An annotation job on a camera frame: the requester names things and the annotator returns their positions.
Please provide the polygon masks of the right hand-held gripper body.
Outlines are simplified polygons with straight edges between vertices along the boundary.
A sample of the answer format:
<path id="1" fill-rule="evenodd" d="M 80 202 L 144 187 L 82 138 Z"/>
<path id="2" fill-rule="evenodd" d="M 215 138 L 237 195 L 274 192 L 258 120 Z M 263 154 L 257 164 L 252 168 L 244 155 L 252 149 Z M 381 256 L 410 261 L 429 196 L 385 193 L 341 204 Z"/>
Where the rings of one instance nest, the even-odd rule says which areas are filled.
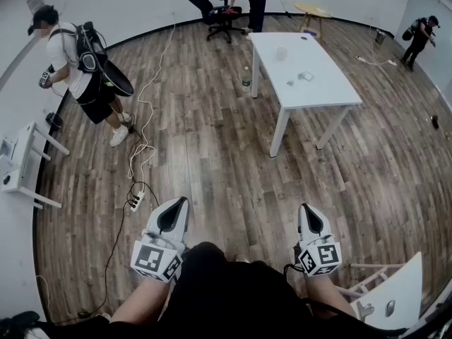
<path id="1" fill-rule="evenodd" d="M 297 263 L 307 277 L 328 275 L 343 263 L 340 243 L 333 234 L 300 241 L 298 247 Z"/>

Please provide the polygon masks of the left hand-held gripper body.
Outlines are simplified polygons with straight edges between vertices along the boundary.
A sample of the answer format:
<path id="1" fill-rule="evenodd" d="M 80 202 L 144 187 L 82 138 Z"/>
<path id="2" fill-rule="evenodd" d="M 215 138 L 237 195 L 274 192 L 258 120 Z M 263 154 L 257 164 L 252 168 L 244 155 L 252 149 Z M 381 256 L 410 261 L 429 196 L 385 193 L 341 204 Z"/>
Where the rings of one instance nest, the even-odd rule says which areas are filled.
<path id="1" fill-rule="evenodd" d="M 177 281 L 185 249 L 184 231 L 153 232 L 143 229 L 141 240 L 135 241 L 133 247 L 131 268 L 145 278 L 163 283 Z"/>

